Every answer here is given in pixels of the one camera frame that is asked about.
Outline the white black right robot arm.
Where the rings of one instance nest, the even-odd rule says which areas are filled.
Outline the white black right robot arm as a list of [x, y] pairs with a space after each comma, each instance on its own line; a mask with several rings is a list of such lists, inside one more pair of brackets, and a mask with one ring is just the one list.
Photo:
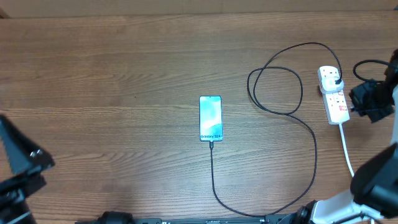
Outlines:
[[[385, 63], [385, 80], [365, 79], [349, 97], [352, 111], [375, 123], [397, 114], [397, 52]], [[390, 145], [363, 164], [353, 176], [350, 188], [328, 200], [312, 201], [281, 223], [376, 223], [397, 217], [397, 125]]]

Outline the blue screen smartphone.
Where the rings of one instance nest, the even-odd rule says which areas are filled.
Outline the blue screen smartphone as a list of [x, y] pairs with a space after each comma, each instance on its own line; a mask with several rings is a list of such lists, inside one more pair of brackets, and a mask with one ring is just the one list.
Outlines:
[[200, 141], [223, 140], [222, 100], [220, 96], [199, 98]]

